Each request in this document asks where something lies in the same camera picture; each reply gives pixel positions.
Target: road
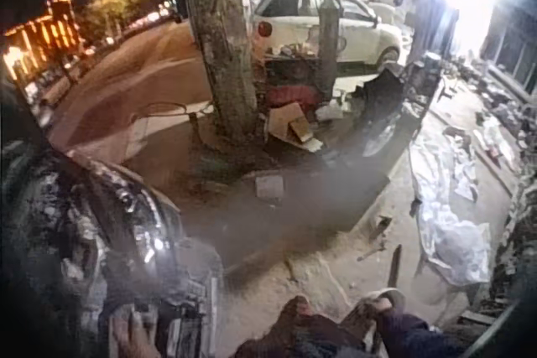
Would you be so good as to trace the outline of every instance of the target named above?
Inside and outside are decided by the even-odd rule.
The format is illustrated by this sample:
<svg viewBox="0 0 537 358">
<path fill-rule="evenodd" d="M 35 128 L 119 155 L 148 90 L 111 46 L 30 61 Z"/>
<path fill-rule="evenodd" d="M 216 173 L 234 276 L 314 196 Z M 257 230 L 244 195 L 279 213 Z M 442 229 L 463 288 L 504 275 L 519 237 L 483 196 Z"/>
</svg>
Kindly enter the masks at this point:
<svg viewBox="0 0 537 358">
<path fill-rule="evenodd" d="M 74 86 L 56 110 L 50 141 L 67 150 L 111 138 L 93 156 L 120 163 L 128 128 L 145 107 L 211 99 L 188 23 L 166 23 L 128 39 Z"/>
</svg>

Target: red object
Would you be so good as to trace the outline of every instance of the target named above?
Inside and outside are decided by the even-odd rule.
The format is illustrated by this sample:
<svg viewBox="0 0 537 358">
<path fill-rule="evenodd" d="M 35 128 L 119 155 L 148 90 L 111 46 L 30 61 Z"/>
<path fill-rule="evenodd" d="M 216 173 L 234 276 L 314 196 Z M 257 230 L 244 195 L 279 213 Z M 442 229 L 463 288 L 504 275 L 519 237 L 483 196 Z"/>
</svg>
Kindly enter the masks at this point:
<svg viewBox="0 0 537 358">
<path fill-rule="evenodd" d="M 304 114 L 313 111 L 321 103 L 322 97 L 314 86 L 270 86 L 265 100 L 268 107 L 278 108 L 292 102 L 298 102 Z"/>
<path fill-rule="evenodd" d="M 267 23 L 266 21 L 262 21 L 258 25 L 258 33 L 264 38 L 269 37 L 270 35 L 272 35 L 272 24 Z"/>
</svg>

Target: white car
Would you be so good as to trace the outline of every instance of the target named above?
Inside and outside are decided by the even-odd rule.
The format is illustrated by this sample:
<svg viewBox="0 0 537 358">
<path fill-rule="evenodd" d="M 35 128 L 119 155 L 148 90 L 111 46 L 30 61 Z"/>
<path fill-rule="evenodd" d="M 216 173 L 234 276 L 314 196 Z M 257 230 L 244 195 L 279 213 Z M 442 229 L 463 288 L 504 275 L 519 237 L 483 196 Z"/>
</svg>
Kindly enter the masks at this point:
<svg viewBox="0 0 537 358">
<path fill-rule="evenodd" d="M 324 0 L 261 0 L 253 15 L 253 57 L 263 64 L 285 45 L 318 46 Z M 338 62 L 380 66 L 401 55 L 401 31 L 358 0 L 336 0 L 340 9 Z"/>
</svg>

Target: dirt ground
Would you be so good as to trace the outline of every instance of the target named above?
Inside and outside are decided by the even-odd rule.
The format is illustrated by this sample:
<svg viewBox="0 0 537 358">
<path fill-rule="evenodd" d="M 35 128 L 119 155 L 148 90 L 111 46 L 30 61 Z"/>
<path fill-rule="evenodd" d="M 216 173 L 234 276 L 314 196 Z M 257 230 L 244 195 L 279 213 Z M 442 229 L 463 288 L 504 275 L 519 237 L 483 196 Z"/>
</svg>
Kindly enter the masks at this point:
<svg viewBox="0 0 537 358">
<path fill-rule="evenodd" d="M 353 89 L 359 81 L 363 78 L 339 80 L 336 88 Z M 185 198 L 188 172 L 196 162 L 196 154 L 191 152 L 191 125 L 185 116 L 143 117 L 141 111 L 155 102 L 186 104 L 189 112 L 199 111 L 210 99 L 201 56 L 188 25 L 162 25 L 128 40 L 73 89 L 60 107 L 60 123 L 51 139 L 62 149 L 76 147 L 95 158 L 124 163 L 185 212 L 187 233 L 215 245 L 225 262 L 242 262 L 226 266 L 218 356 L 229 356 L 247 338 L 266 332 L 285 302 L 296 294 L 306 295 L 318 312 L 342 319 L 363 295 L 385 286 L 398 244 L 403 246 L 399 287 L 407 297 L 408 311 L 441 324 L 468 306 L 477 287 L 453 288 L 422 264 L 417 225 L 409 214 L 414 191 L 407 153 L 390 174 L 390 184 L 351 231 L 339 232 L 336 222 L 334 228 L 306 228 L 310 233 L 303 235 L 309 236 L 291 241 L 313 240 L 307 247 L 295 249 L 289 242 L 269 241 L 282 225 L 271 222 L 265 210 L 256 213 L 250 209 L 248 218 L 237 222 L 221 221 L 218 215 L 208 222 L 194 220 L 189 214 L 192 204 Z M 422 135 L 443 142 L 446 123 L 475 128 L 475 111 L 482 105 L 475 95 L 462 91 L 434 108 L 441 119 L 430 113 Z M 215 131 L 210 116 L 200 117 L 201 136 L 208 141 Z M 461 218 L 490 224 L 493 252 L 507 216 L 510 197 L 506 188 L 512 190 L 514 174 L 503 166 L 493 175 L 481 159 L 476 169 L 478 202 L 454 200 L 451 207 Z M 354 174 L 362 175 L 365 183 L 367 173 Z M 224 204 L 226 193 L 224 187 Z M 359 189 L 334 189 L 332 193 L 351 203 L 361 202 Z M 248 201 L 241 205 L 240 197 L 234 204 L 244 211 L 248 208 Z M 197 207 L 202 210 L 204 204 Z M 357 262 L 372 248 L 366 236 L 380 215 L 394 219 L 386 233 L 386 250 Z"/>
</svg>

